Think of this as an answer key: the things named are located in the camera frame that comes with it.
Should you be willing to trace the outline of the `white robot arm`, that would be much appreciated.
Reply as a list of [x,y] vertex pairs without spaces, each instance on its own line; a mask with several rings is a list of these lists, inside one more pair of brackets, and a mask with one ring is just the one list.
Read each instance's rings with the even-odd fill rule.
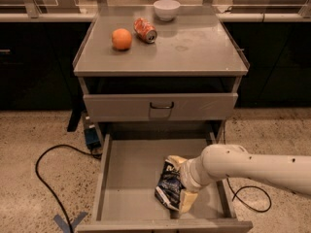
[[213,144],[192,159],[169,155],[183,186],[178,212],[187,213],[197,194],[210,183],[243,178],[294,194],[311,196],[311,157],[254,154],[239,145]]

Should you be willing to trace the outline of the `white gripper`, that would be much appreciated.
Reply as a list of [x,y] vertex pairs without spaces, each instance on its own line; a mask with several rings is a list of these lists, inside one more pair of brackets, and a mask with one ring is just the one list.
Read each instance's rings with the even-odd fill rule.
[[185,214],[195,202],[197,192],[214,180],[207,173],[200,157],[186,160],[178,155],[169,155],[167,159],[176,170],[180,169],[180,178],[185,189],[180,194],[179,213]]

